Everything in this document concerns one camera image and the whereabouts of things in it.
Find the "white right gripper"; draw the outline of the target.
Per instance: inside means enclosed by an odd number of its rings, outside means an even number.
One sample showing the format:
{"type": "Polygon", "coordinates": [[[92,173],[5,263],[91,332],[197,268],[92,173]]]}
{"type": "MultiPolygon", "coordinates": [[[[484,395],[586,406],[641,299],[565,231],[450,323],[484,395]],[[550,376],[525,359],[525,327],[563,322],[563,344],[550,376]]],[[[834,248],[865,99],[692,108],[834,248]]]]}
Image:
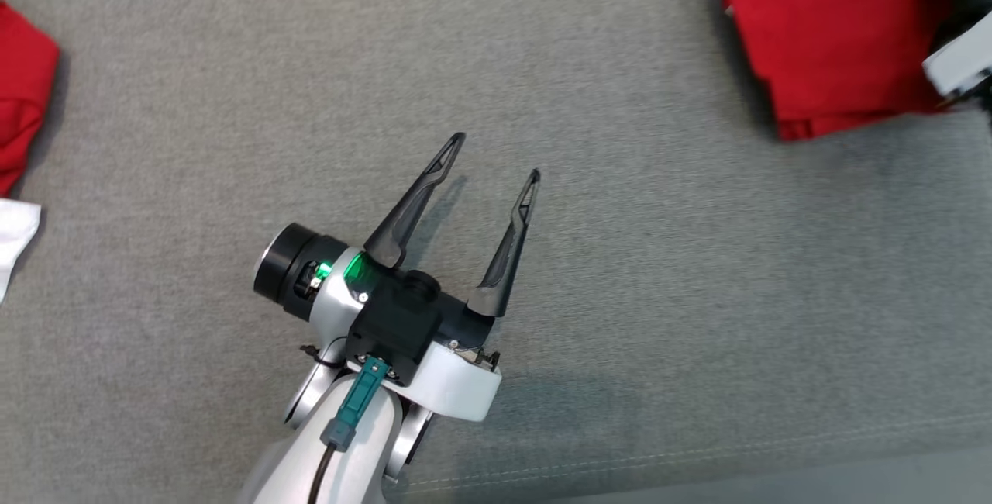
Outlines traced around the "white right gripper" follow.
{"type": "Polygon", "coordinates": [[[922,70],[945,100],[989,98],[991,0],[949,1],[949,16],[933,37],[940,48],[922,62],[922,70]]]}

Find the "white silver left gripper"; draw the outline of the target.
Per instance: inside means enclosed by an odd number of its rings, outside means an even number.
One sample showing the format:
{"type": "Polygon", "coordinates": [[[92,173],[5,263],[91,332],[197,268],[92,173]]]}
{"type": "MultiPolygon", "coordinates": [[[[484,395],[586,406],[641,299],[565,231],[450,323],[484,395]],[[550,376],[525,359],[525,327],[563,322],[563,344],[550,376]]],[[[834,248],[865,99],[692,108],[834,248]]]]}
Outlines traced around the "white silver left gripper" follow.
{"type": "MultiPolygon", "coordinates": [[[[285,423],[301,423],[333,381],[344,373],[361,370],[359,355],[347,348],[352,324],[378,286],[403,275],[399,267],[412,233],[466,139],[465,133],[454,133],[369,235],[363,250],[372,261],[359,247],[297,223],[284,228],[263,251],[255,270],[255,292],[311,324],[318,334],[318,355],[288,404],[285,423]],[[379,265],[397,270],[387,271],[379,265]]],[[[503,238],[467,305],[439,293],[436,304],[442,322],[417,370],[408,378],[391,372],[382,381],[382,388],[436,415],[471,422],[486,418],[502,377],[499,367],[488,362],[481,351],[493,318],[505,316],[509,306],[540,185],[541,172],[534,168],[511,207],[503,238]]]]}

